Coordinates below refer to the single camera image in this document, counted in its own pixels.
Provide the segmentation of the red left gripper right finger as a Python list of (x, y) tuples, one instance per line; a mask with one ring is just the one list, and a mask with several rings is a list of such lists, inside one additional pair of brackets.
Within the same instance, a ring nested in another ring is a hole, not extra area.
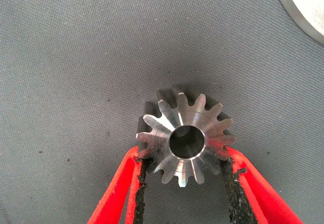
[(263, 175), (240, 151), (228, 147), (220, 161), (231, 223), (302, 223)]

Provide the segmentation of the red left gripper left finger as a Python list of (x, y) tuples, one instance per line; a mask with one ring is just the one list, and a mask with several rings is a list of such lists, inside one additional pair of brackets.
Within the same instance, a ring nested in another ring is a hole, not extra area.
[(121, 161), (88, 223), (119, 223), (126, 205), (125, 223), (143, 223), (146, 162), (131, 148)]

